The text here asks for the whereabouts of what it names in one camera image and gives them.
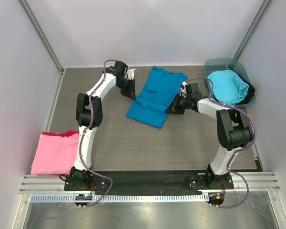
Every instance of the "gray wood grain tabletop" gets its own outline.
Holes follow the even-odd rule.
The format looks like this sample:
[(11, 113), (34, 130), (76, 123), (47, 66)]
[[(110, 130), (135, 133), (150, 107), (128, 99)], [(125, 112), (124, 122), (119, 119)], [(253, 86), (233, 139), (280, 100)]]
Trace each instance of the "gray wood grain tabletop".
[[(136, 94), (143, 88), (152, 67), (136, 68)], [(171, 72), (183, 72), (188, 79), (204, 76), (203, 66), (166, 66)], [(86, 93), (99, 80), (102, 68), (67, 69), (55, 108), (50, 131), (77, 130), (75, 120), (78, 93)], [(203, 95), (206, 82), (198, 80)], [(92, 149), (95, 170), (175, 170), (206, 169), (214, 159), (219, 142), (216, 121), (187, 110), (184, 115), (169, 115), (163, 128), (157, 129), (126, 117), (132, 100), (114, 87), (102, 101), (103, 121)], [(240, 153), (232, 169), (256, 168), (252, 151)]]

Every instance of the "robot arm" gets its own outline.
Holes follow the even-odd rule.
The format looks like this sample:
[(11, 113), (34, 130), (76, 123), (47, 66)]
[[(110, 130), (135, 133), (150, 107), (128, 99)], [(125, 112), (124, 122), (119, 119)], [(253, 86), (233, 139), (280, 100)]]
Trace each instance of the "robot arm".
[(215, 159), (207, 168), (210, 187), (217, 188), (227, 181), (229, 168), (237, 151), (247, 146), (253, 139), (250, 121), (241, 112), (211, 102), (203, 97), (197, 83), (181, 86), (181, 92), (174, 98), (166, 113), (183, 115), (185, 109), (206, 114), (217, 121), (217, 136), (220, 143)]
[[(117, 86), (121, 89), (121, 94), (131, 99), (135, 96), (136, 69), (128, 69), (128, 66), (120, 61), (116, 61), (114, 66), (106, 68), (106, 74), (103, 73), (97, 84), (86, 93), (79, 93), (76, 104), (76, 120), (79, 125), (80, 141), (78, 145), (77, 156), (68, 177), (68, 184), (75, 187), (87, 187), (91, 183), (90, 173), (83, 165), (80, 158), (80, 147), (82, 158), (88, 168), (91, 167), (91, 152), (95, 133), (102, 123), (102, 100), (106, 94)], [(89, 108), (89, 96), (93, 112)]]

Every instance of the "pink cloth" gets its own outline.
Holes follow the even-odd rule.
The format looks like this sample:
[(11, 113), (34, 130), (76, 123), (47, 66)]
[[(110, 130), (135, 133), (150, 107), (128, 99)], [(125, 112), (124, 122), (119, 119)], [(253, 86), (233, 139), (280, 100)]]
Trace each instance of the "pink cloth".
[(40, 135), (31, 174), (69, 174), (77, 154), (79, 134), (43, 132)]

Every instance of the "white enclosure panel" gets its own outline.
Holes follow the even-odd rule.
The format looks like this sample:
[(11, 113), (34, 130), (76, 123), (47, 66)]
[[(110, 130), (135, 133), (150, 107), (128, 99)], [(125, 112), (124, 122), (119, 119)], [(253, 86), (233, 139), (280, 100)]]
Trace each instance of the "white enclosure panel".
[(262, 0), (28, 0), (63, 67), (232, 58)]
[(0, 0), (0, 229), (12, 227), (58, 79), (20, 4)]
[(240, 62), (256, 88), (248, 111), (257, 125), (259, 154), (286, 200), (286, 0), (273, 1)]

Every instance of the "light blue cloth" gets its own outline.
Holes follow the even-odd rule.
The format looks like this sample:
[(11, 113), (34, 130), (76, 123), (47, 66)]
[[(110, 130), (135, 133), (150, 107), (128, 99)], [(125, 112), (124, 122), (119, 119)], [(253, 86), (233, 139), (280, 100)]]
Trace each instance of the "light blue cloth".
[(208, 78), (214, 83), (213, 95), (223, 104), (235, 105), (248, 94), (249, 85), (232, 70), (213, 72)]
[(180, 85), (186, 79), (183, 73), (170, 73), (154, 66), (126, 117), (161, 129), (168, 116), (164, 111), (180, 92)]

